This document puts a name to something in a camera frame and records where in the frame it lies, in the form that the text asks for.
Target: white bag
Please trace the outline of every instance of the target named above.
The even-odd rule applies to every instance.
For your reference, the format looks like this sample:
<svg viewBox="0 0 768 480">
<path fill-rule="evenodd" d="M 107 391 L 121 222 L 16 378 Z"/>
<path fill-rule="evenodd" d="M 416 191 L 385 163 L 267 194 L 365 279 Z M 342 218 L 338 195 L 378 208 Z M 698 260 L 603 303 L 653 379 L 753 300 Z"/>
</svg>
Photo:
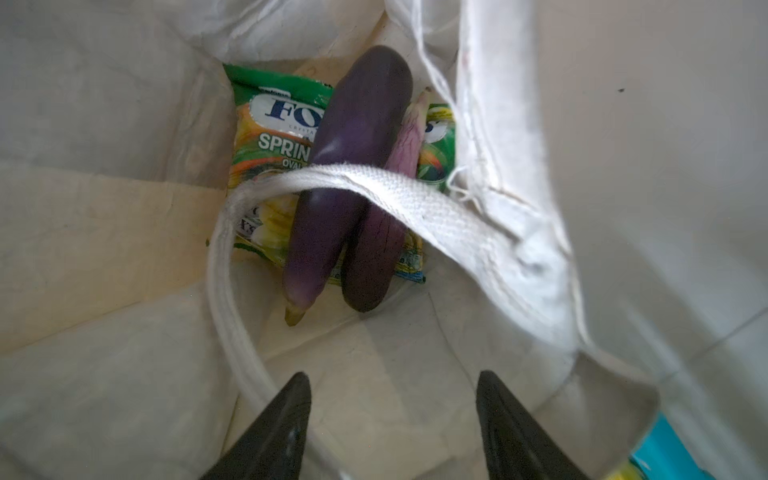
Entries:
<svg viewBox="0 0 768 480">
<path fill-rule="evenodd" d="M 484 478 L 482 369 L 590 476 L 627 458 L 657 392 L 584 327 L 538 127 L 531 2 L 465 1 L 460 19 L 441 5 L 387 0 L 395 22 L 376 0 L 0 6 L 0 476 L 196 478 L 221 453 L 234 383 L 258 413 L 299 370 L 313 388 L 303 478 Z M 452 198 L 313 167 L 244 184 L 211 234 L 233 101 L 201 50 L 334 81 L 373 43 L 452 103 Z M 287 327 L 279 273 L 230 267 L 233 219 L 311 187 L 355 190 L 421 234 L 427 284 L 394 280 L 366 315 L 330 286 Z M 206 253 L 218 339 L 202 285 L 172 293 Z"/>
</svg>

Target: eggplant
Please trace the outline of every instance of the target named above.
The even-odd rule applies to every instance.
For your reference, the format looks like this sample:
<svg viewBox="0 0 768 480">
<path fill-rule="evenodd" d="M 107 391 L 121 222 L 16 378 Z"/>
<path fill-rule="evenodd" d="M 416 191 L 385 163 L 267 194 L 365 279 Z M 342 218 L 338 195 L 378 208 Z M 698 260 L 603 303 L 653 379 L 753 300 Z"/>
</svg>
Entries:
<svg viewBox="0 0 768 480">
<path fill-rule="evenodd" d="M 416 176 L 428 108 L 427 88 L 406 112 L 395 147 L 385 164 L 387 170 L 411 178 Z M 341 270 L 344 300 L 353 309 L 367 312 L 384 300 L 407 230 L 392 215 L 374 204 L 369 205 L 349 240 Z"/>
<path fill-rule="evenodd" d="M 370 48 L 334 88 L 309 163 L 383 166 L 412 90 L 406 61 L 391 48 Z M 358 194 L 331 188 L 299 196 L 283 269 L 288 325 L 296 325 L 323 291 L 367 204 Z"/>
</svg>

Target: white floor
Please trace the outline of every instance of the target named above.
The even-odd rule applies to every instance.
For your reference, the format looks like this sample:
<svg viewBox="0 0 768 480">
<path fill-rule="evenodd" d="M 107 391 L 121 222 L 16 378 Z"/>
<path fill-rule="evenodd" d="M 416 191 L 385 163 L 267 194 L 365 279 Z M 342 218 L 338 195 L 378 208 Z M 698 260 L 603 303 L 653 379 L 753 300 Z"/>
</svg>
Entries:
<svg viewBox="0 0 768 480">
<path fill-rule="evenodd" d="M 768 2 L 538 0 L 594 335 L 718 479 L 768 476 Z"/>
</svg>

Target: candy packet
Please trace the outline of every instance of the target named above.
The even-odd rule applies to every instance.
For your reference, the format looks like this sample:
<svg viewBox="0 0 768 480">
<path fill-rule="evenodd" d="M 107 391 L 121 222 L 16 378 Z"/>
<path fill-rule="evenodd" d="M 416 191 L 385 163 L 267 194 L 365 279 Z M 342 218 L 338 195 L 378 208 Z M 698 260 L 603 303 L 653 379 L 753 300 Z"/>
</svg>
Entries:
<svg viewBox="0 0 768 480">
<path fill-rule="evenodd" d="M 227 188 L 244 181 L 304 168 L 315 133 L 323 119 L 333 88 L 310 78 L 252 68 L 224 65 L 232 83 L 237 133 Z M 443 190 L 453 168 L 455 124 L 450 109 L 431 104 L 416 177 Z M 271 198 L 256 205 L 237 225 L 235 247 L 258 253 L 284 266 L 298 194 Z M 339 256 L 329 278 L 341 284 Z M 424 245 L 421 237 L 406 233 L 395 275 L 423 283 Z"/>
</svg>

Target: eggplant tip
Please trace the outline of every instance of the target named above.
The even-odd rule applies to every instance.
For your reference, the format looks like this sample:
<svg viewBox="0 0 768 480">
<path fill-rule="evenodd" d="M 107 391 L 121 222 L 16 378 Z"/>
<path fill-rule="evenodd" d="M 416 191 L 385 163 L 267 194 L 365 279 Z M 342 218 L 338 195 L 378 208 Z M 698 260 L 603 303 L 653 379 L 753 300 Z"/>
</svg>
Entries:
<svg viewBox="0 0 768 480">
<path fill-rule="evenodd" d="M 301 319 L 304 318 L 304 313 L 306 313 L 306 310 L 302 310 L 298 306 L 288 303 L 288 305 L 286 305 L 286 323 L 288 326 L 295 326 L 300 322 Z"/>
</svg>

